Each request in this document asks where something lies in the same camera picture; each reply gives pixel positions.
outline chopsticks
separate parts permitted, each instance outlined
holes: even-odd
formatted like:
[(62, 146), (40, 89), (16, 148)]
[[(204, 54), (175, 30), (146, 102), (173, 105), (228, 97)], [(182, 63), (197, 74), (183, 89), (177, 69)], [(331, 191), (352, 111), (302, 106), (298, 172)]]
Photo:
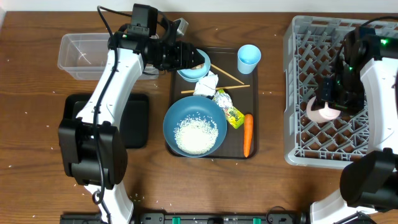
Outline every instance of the chopsticks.
[[(229, 90), (233, 88), (243, 88), (243, 87), (249, 87), (250, 85), (241, 85), (241, 86), (225, 86), (225, 87), (217, 87), (216, 90)], [(181, 91), (181, 94), (184, 93), (193, 93), (195, 90), (184, 90)]]
[(224, 73), (225, 75), (229, 76), (230, 78), (232, 78), (233, 80), (236, 80), (237, 82), (240, 82), (240, 84), (244, 85), (244, 83), (241, 80), (238, 80), (237, 78), (233, 77), (231, 74), (229, 74), (228, 72), (220, 69), (219, 67), (217, 67), (216, 65), (211, 64), (211, 66), (217, 70), (219, 70), (220, 72)]

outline blue bowl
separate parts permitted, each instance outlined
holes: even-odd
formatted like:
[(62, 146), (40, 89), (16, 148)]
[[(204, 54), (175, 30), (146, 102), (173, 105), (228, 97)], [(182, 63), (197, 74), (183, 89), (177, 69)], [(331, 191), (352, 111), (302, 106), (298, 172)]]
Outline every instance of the blue bowl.
[(194, 69), (194, 70), (182, 69), (177, 71), (177, 73), (181, 75), (181, 77), (187, 82), (197, 82), (199, 81), (199, 79), (206, 76), (207, 73), (210, 71), (211, 63), (209, 56), (202, 50), (198, 49), (198, 52), (205, 58), (205, 66), (203, 66), (203, 68)]
[[(174, 138), (174, 129), (177, 128), (177, 123), (184, 120), (188, 115), (191, 117), (211, 116), (213, 121), (217, 124), (218, 136), (214, 146), (207, 152), (198, 155), (188, 154), (178, 148), (177, 142)], [(227, 123), (224, 111), (213, 101), (202, 96), (188, 96), (175, 102), (167, 111), (163, 120), (163, 135), (167, 144), (177, 153), (186, 157), (203, 157), (216, 151), (223, 143), (226, 136)]]

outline white napkin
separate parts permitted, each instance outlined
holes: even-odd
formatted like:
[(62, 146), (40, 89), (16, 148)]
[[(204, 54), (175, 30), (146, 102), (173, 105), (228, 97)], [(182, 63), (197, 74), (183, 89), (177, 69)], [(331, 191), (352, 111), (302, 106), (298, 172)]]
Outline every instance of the white napkin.
[(218, 75), (209, 71), (209, 74), (201, 78), (195, 86), (194, 96), (214, 96), (216, 94), (216, 86), (218, 83)]

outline blue cup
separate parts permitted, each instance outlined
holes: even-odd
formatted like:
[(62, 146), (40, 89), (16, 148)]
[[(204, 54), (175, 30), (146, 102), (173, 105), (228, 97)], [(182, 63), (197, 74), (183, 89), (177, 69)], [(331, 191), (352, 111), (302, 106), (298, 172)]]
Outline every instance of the blue cup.
[(260, 49), (254, 45), (247, 44), (238, 51), (238, 70), (242, 74), (251, 73), (261, 59)]

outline light blue cup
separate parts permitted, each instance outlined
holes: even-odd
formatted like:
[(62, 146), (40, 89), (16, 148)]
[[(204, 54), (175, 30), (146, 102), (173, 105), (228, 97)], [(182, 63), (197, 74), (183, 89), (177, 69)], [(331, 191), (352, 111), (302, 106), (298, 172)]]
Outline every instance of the light blue cup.
[(254, 45), (247, 44), (238, 51), (238, 70), (242, 74), (251, 73), (261, 59), (260, 49)]
[(199, 79), (203, 78), (210, 71), (210, 58), (202, 50), (198, 49), (198, 52), (205, 58), (205, 66), (199, 69), (182, 69), (178, 70), (177, 73), (187, 82), (197, 82)]

